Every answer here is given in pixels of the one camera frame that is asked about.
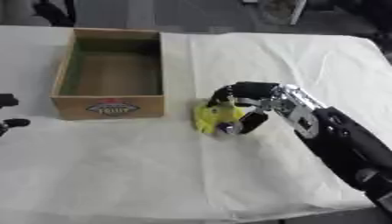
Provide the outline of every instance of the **wooden crate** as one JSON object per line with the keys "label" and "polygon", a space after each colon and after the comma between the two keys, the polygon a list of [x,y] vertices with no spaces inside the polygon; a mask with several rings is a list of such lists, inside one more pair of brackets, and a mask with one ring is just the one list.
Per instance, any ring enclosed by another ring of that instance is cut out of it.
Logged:
{"label": "wooden crate", "polygon": [[51,97],[66,120],[162,116],[160,34],[75,29]]}

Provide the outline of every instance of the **black object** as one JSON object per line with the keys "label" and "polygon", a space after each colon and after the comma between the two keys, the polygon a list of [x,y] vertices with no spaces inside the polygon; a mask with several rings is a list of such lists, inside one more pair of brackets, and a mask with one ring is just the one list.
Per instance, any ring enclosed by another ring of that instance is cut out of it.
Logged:
{"label": "black object", "polygon": [[[0,94],[0,109],[3,107],[14,107],[19,104],[18,99],[13,94]],[[9,129],[16,127],[26,127],[30,121],[26,119],[8,119],[0,122],[0,137]]]}
{"label": "black object", "polygon": [[384,52],[392,50],[391,0],[332,0],[332,3],[354,15],[364,17],[378,30],[367,38],[372,39]]}
{"label": "black object", "polygon": [[49,0],[40,0],[33,4],[37,14],[51,23],[52,26],[74,27],[76,23],[76,10],[74,0],[64,0],[66,13]]}
{"label": "black object", "polygon": [[242,124],[242,129],[240,134],[246,135],[253,130],[257,129],[260,125],[265,123],[268,120],[268,115],[265,113],[254,113],[249,112],[245,116],[240,119],[240,123]]}
{"label": "black object", "polygon": [[351,187],[392,218],[392,151],[375,135],[336,108],[316,109],[318,134],[297,136]]}
{"label": "black object", "polygon": [[252,100],[269,99],[272,96],[272,89],[277,86],[279,86],[277,83],[240,81],[232,86],[225,86],[215,91],[207,106],[212,107],[218,105],[220,102],[227,102],[229,96]]}
{"label": "black object", "polygon": [[0,94],[0,109],[2,107],[14,107],[19,104],[19,101],[13,94]]}

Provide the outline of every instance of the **floor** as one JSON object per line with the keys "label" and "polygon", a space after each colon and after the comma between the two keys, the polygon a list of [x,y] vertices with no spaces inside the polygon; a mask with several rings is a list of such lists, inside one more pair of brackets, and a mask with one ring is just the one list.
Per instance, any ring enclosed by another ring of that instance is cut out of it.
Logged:
{"label": "floor", "polygon": [[[254,5],[239,0],[79,0],[78,26],[153,29],[164,32],[285,32],[355,34],[374,28],[343,11],[306,12],[297,26],[269,23]],[[376,209],[287,220],[287,224],[389,223]],[[278,224],[278,221],[259,222]]]}

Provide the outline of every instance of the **white cloth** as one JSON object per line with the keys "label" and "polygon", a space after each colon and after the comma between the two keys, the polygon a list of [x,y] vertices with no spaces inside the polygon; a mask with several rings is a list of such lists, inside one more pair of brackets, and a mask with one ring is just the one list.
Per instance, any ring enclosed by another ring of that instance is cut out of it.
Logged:
{"label": "white cloth", "polygon": [[166,114],[65,122],[48,95],[68,29],[0,27],[0,89],[30,118],[0,139],[1,223],[249,221],[368,207],[279,117],[249,136],[212,139],[190,105],[236,81],[307,88],[388,145],[391,68],[350,37],[163,34]]}

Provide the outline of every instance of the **black cable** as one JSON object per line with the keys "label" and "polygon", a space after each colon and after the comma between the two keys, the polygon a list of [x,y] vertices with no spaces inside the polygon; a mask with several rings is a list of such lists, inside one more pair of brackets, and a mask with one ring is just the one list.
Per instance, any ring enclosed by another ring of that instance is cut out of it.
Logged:
{"label": "black cable", "polygon": [[75,24],[77,18],[74,0],[64,0],[64,5],[66,6],[69,19]]}
{"label": "black cable", "polygon": [[68,0],[67,3],[68,5],[66,5],[66,8],[71,15],[66,15],[63,10],[48,0],[40,0],[39,3],[34,3],[32,7],[37,16],[45,18],[51,26],[74,27],[74,20],[76,19],[74,3],[71,3]]}

